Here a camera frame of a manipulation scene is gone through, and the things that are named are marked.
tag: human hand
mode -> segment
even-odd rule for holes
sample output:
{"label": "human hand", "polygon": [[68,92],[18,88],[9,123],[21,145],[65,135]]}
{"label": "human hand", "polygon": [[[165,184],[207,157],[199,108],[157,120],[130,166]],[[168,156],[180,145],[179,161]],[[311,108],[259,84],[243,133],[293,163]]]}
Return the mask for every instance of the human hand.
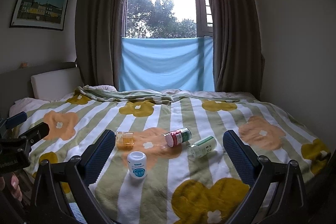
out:
{"label": "human hand", "polygon": [[[17,199],[18,201],[22,200],[22,193],[21,193],[21,189],[19,186],[19,179],[17,178],[17,176],[12,173],[12,177],[10,179],[10,192],[13,196],[13,198]],[[0,191],[2,191],[5,188],[5,181],[3,179],[3,177],[0,177]]]}

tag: window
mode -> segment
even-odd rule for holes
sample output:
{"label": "window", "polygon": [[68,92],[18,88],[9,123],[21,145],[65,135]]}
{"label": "window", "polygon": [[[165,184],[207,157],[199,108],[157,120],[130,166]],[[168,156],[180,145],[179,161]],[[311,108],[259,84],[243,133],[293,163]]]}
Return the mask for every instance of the window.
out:
{"label": "window", "polygon": [[127,0],[125,36],[132,38],[212,36],[209,0]]}

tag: blue label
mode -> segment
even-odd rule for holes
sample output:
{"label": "blue label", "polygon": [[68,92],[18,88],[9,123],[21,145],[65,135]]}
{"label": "blue label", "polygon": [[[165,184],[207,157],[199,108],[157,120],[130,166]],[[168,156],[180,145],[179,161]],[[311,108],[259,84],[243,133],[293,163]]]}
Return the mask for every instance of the blue label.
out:
{"label": "blue label", "polygon": [[145,174],[145,169],[138,168],[138,169],[135,169],[133,172],[134,172],[134,175],[136,175],[137,177],[143,177],[143,175]]}

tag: gray headboard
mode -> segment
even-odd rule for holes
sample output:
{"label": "gray headboard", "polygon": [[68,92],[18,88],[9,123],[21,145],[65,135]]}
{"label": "gray headboard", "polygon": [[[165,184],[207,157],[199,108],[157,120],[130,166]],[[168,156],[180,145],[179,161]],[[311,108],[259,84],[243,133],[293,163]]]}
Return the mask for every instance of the gray headboard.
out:
{"label": "gray headboard", "polygon": [[0,74],[0,117],[8,117],[9,109],[16,100],[25,97],[34,98],[30,80],[32,75],[75,67],[74,62],[54,62]]}

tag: orange flower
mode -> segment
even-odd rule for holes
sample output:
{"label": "orange flower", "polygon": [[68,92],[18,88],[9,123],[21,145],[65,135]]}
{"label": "orange flower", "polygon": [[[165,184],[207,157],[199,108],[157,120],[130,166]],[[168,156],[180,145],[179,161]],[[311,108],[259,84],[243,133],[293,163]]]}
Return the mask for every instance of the orange flower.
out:
{"label": "orange flower", "polygon": [[71,103],[74,105],[86,105],[90,100],[91,99],[89,97],[86,97],[81,93],[75,92],[75,95],[72,98],[68,99],[66,103]]}
{"label": "orange flower", "polygon": [[310,171],[316,175],[327,165],[330,158],[330,150],[320,139],[315,139],[313,143],[301,146],[302,157],[311,160]]}
{"label": "orange flower", "polygon": [[257,145],[265,150],[281,147],[281,137],[286,134],[277,126],[259,116],[252,116],[246,124],[239,127],[240,138],[249,145]]}
{"label": "orange flower", "polygon": [[220,102],[220,101],[211,101],[204,100],[202,107],[208,111],[231,111],[237,109],[237,105],[234,103]]}
{"label": "orange flower", "polygon": [[142,132],[134,132],[134,146],[131,150],[127,150],[123,153],[124,165],[127,164],[127,155],[132,151],[141,151],[146,154],[147,157],[147,169],[151,169],[157,162],[158,157],[173,159],[180,155],[182,146],[177,145],[175,147],[167,147],[167,143],[162,134],[167,133],[162,128],[149,128]]}
{"label": "orange flower", "polygon": [[[40,159],[39,159],[39,164],[43,160],[49,160],[49,162],[51,164],[58,163],[57,155],[54,152],[48,152],[48,153],[45,153],[45,154],[41,155]],[[36,174],[37,174],[37,172],[33,173],[32,177],[36,178]],[[62,185],[62,188],[63,188],[63,191],[64,191],[65,194],[70,193],[70,186],[67,182],[61,182],[61,185]]]}
{"label": "orange flower", "polygon": [[148,117],[153,114],[154,108],[153,103],[149,100],[143,102],[127,102],[125,106],[119,109],[120,114],[133,114],[135,117]]}
{"label": "orange flower", "polygon": [[61,138],[66,141],[76,133],[75,125],[78,122],[78,116],[74,112],[60,113],[52,110],[44,115],[43,121],[49,126],[49,134],[43,138],[44,140]]}
{"label": "orange flower", "polygon": [[248,185],[234,178],[222,178],[210,189],[196,180],[186,180],[171,199],[174,213],[180,218],[175,224],[223,223],[248,190]]}

